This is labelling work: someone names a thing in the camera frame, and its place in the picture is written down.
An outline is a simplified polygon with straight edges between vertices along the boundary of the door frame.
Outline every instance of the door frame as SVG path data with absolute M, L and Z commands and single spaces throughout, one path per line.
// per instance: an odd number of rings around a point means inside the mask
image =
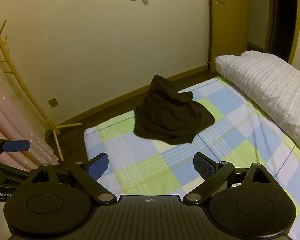
M 209 0 L 209 50 L 208 50 L 208 61 L 207 61 L 207 65 L 208 65 L 208 70 L 210 70 L 210 65 L 211 65 L 211 50 L 212 50 L 212 3 L 213 0 Z
M 290 52 L 290 56 L 289 56 L 289 60 L 288 60 L 288 63 L 291 64 L 291 65 L 292 65 L 292 62 L 293 62 L 293 59 L 294 59 L 294 55 L 296 54 L 299 33 L 300 33 L 300 0 L 297 0 L 296 27 L 295 27 L 295 30 L 294 30 L 292 47 L 291 47 L 291 52 Z
M 275 0 L 270 0 L 267 36 L 266 36 L 265 48 L 263 49 L 264 53 L 268 53 L 270 49 L 270 42 L 271 42 L 271 36 L 272 36 L 272 30 L 274 24 L 274 7 L 275 7 Z

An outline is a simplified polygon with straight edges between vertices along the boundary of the black cloth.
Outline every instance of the black cloth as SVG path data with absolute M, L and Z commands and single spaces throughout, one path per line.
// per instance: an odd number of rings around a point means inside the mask
M 170 145 L 192 143 L 197 133 L 215 121 L 213 115 L 192 98 L 192 92 L 178 93 L 171 81 L 155 75 L 147 98 L 134 110 L 134 134 Z

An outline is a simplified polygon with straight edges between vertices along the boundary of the metal screw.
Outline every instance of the metal screw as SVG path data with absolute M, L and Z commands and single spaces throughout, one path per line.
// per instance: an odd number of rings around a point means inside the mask
M 101 201 L 108 202 L 108 201 L 113 200 L 113 199 L 114 199 L 114 196 L 113 196 L 112 194 L 109 194 L 109 193 L 103 193 L 103 194 L 99 195 L 98 198 L 99 198 Z
M 189 201 L 197 202 L 201 199 L 201 196 L 196 193 L 191 193 L 186 196 L 186 199 Z

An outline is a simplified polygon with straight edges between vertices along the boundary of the wooden floor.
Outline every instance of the wooden floor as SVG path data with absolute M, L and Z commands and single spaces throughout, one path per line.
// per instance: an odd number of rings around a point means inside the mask
M 175 81 L 174 84 L 177 90 L 181 90 L 208 79 L 214 78 L 217 75 L 217 72 L 210 73 L 206 70 Z M 58 136 L 58 139 L 65 162 L 87 162 L 87 154 L 83 140 L 84 131 L 87 128 L 94 127 L 115 116 L 133 110 L 144 98 L 146 98 L 146 96 L 147 93 L 143 93 L 121 103 L 118 103 L 115 106 L 111 106 L 98 113 L 95 113 L 87 118 L 84 118 L 79 121 L 83 123 L 82 126 L 68 128 L 67 130 L 63 129 L 61 134 Z M 49 137 L 48 143 L 53 148 L 55 154 L 58 156 L 58 151 L 53 136 Z

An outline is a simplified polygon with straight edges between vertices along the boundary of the wooden coat rack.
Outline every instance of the wooden coat rack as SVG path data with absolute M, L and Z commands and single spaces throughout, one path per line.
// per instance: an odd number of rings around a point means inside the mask
M 5 48 L 5 45 L 7 43 L 7 38 L 8 36 L 5 36 L 4 41 L 2 41 L 1 39 L 1 33 L 2 30 L 5 26 L 5 24 L 7 23 L 7 20 L 5 20 L 0 28 L 0 49 L 1 52 L 3 54 L 3 58 L 0 59 L 0 63 L 7 63 L 10 71 L 4 71 L 7 74 L 13 74 L 16 78 L 16 80 L 18 81 L 20 87 L 22 88 L 22 90 L 24 91 L 24 93 L 26 94 L 26 96 L 29 98 L 29 100 L 31 101 L 31 103 L 34 105 L 35 109 L 38 110 L 39 114 L 43 117 L 43 119 L 45 120 L 46 124 L 50 127 L 50 129 L 53 132 L 53 136 L 54 139 L 56 141 L 56 145 L 58 148 L 58 152 L 59 152 L 59 156 L 60 156 L 60 160 L 64 161 L 63 159 L 63 155 L 60 149 L 60 145 L 59 145 L 59 141 L 58 141 L 58 135 L 60 134 L 60 128 L 66 128 L 66 127 L 74 127 L 74 126 L 79 126 L 82 125 L 82 123 L 72 123 L 72 124 L 65 124 L 65 125 L 55 125 L 54 122 L 46 115 L 46 113 L 42 110 L 42 108 L 38 105 L 37 101 L 35 101 L 34 97 L 32 96 L 32 94 L 30 93 L 30 91 L 28 90 L 28 88 L 26 87 L 25 83 L 23 82 L 22 78 L 20 77 L 18 71 L 16 70 L 14 64 L 12 63 L 12 60 L 9 56 L 9 52 L 7 51 L 7 49 Z

